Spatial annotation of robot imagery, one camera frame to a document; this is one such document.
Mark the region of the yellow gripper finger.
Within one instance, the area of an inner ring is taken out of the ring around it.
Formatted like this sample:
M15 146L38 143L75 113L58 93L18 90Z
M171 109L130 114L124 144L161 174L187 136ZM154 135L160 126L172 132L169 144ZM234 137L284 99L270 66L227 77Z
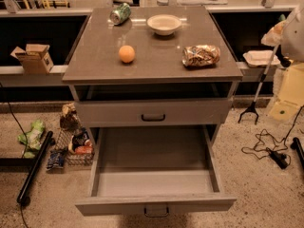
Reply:
M276 73L274 87L269 116L276 121L288 121L304 105L304 63Z

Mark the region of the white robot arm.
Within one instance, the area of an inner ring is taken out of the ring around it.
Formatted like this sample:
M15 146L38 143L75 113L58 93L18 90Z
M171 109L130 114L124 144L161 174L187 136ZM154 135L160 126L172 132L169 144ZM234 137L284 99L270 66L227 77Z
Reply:
M268 113L277 121L287 121L304 105L304 5L296 6L284 21L274 25L261 43L280 45L282 55L293 61L275 87L275 101Z

